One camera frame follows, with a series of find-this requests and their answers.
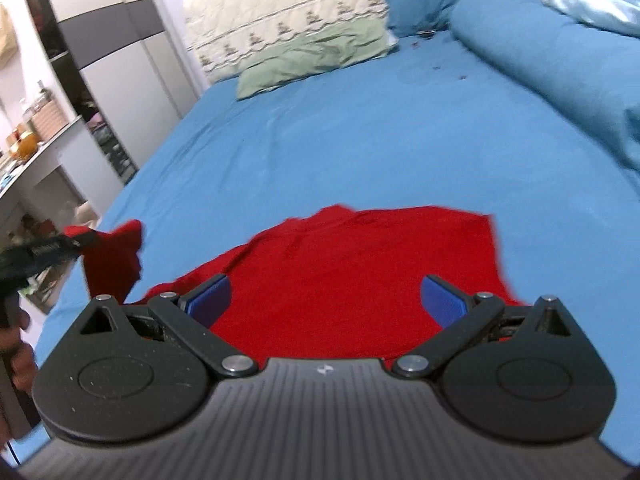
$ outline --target green pillowcase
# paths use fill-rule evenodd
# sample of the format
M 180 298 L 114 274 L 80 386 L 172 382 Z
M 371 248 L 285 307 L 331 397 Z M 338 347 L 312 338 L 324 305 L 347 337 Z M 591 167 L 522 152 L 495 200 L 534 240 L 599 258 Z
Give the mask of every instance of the green pillowcase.
M 238 79 L 236 97 L 246 99 L 311 75 L 386 56 L 397 43 L 380 18 L 356 18 L 302 34 L 256 54 Z

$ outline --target metal pin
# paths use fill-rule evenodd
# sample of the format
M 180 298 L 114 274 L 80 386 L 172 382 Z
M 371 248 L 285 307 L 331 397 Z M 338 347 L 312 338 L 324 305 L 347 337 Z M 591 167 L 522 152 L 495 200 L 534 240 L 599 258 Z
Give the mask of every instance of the metal pin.
M 222 367 L 228 372 L 245 372 L 254 365 L 254 360 L 246 355 L 229 355 L 222 359 Z
M 423 372 L 429 367 L 429 360 L 421 355 L 403 355 L 396 361 L 398 367 L 405 372 Z

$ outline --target red cloth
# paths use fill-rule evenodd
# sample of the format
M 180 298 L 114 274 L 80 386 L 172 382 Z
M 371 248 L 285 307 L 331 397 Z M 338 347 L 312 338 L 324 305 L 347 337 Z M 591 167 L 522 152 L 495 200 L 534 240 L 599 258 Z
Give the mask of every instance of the red cloth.
M 66 236 L 78 236 L 89 229 L 71 225 Z M 111 294 L 123 304 L 127 295 L 140 279 L 138 251 L 142 247 L 142 224 L 130 220 L 111 233 L 98 233 L 99 242 L 82 250 L 84 276 L 91 297 Z
M 217 272 L 231 280 L 232 303 L 210 329 L 261 365 L 407 353 L 441 330 L 420 302 L 426 274 L 517 303 L 500 281 L 490 218 L 430 206 L 332 206 L 288 219 L 142 301 L 185 294 Z

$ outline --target mattress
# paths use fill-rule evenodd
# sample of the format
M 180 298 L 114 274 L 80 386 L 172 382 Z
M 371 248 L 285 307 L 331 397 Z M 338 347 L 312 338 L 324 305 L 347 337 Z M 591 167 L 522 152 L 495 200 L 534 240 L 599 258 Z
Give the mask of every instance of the mattress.
M 523 301 L 552 293 L 572 311 L 618 385 L 602 439 L 640 462 L 640 203 L 609 153 L 448 32 L 246 101 L 235 86 L 210 88 L 104 217 L 104 230 L 145 224 L 130 301 L 335 203 L 492 214 L 504 279 Z M 88 299 L 76 267 L 39 362 Z M 18 455 L 46 439 L 34 432 Z

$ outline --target person's hand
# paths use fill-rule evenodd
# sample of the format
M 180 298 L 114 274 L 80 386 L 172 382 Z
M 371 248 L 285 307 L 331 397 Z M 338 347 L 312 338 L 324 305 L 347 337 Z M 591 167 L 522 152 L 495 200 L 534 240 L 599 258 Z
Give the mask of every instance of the person's hand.
M 20 338 L 20 329 L 27 330 L 31 323 L 29 314 L 22 311 L 20 314 L 20 326 L 12 326 L 0 330 L 0 352 L 7 352 L 17 349 L 11 359 L 11 366 L 14 369 L 13 381 L 16 388 L 31 395 L 31 387 L 36 377 L 38 367 L 36 366 L 33 349 Z M 12 439 L 11 430 L 4 416 L 0 413 L 0 449 Z

